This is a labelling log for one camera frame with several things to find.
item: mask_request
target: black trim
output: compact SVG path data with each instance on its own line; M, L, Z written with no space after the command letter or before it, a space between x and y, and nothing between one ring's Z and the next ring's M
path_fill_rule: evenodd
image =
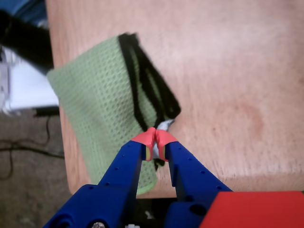
M153 66L151 61L148 59L144 51L139 47L139 42L135 34L122 34L118 37L121 51L125 60L125 64L128 70L128 75L132 88L133 104L134 104L134 116L141 126L143 131L148 129L147 123L144 121L143 114L139 107L138 93L137 93L137 81L134 70L134 62L130 51L133 50L139 64L139 77L142 84L142 89L146 96L150 100L152 106L156 111L156 120L154 127L157 127L165 117L174 119L181 112L181 108L175 99L173 93L166 85L162 76ZM152 80L155 82L161 100L156 96L151 81L148 77L147 71L150 72Z
M134 70L134 62L132 60L132 56L129 50L128 44L128 35L122 34L118 37L120 48L124 57L125 65L128 70L128 75L131 83L132 95L133 95L133 105L134 105L134 116L135 119L138 121L139 125L141 126L142 130L145 132L148 130L148 126L144 121L143 114L139 108L138 102L138 94L137 94L137 82L136 82L136 75Z

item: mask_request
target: blue plastic part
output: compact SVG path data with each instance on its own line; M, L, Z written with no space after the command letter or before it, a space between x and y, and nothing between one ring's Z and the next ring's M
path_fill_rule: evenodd
M115 157L98 185L84 185L44 226L91 228L103 222L118 228L133 212L145 145L129 141Z
M170 205L164 227L198 227L217 194L231 189L179 142L167 144L165 156L169 162L172 186L175 187L179 202ZM191 205L195 205L194 211L197 214L192 212Z

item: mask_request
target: hole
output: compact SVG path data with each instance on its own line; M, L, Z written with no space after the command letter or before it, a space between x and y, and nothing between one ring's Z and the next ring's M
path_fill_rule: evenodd
M196 214L198 216L206 215L206 209L200 204L191 205L191 207L189 207L189 211L191 211L193 214Z
M53 219L50 224L50 227L56 228L69 228L72 227L73 220L70 215L62 214Z

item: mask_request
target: gray carpet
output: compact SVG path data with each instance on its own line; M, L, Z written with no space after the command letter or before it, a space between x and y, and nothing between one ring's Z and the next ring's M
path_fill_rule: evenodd
M46 117L34 118L34 112L19 117L0 114L0 140L46 139ZM61 154L63 150L59 117L49 123L51 139L45 148ZM13 152L14 172L8 180L0 180L0 227L40 228L71 197L63 159L29 151ZM9 153L0 152L0 177L10 170Z

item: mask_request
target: wooden table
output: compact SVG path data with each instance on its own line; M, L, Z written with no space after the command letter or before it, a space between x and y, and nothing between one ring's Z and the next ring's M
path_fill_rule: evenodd
M170 132L233 190L304 190L304 1L48 0L55 66L137 32L182 107ZM69 188L89 183L64 110ZM174 197L168 166L143 198Z

